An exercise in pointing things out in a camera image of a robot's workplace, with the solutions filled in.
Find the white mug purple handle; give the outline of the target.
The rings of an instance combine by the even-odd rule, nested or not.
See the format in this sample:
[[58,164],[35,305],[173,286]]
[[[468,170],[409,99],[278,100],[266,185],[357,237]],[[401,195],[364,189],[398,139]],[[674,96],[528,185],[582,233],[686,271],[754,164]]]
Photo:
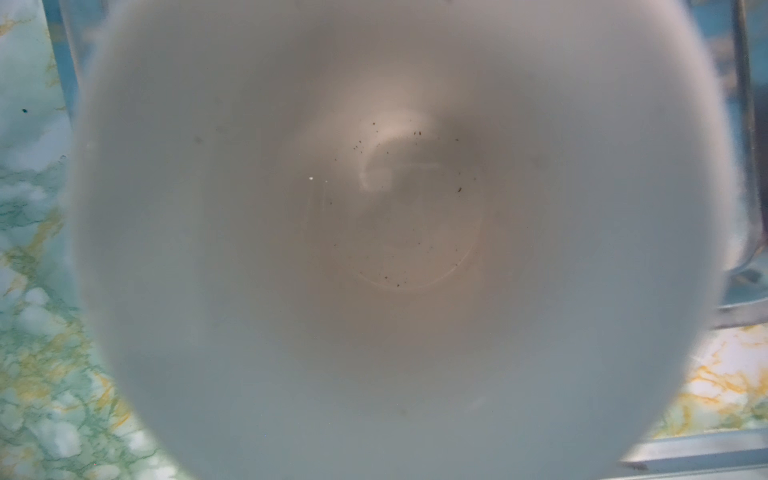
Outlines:
[[199,479],[595,479],[715,314],[731,157],[679,1],[125,1],[83,319]]

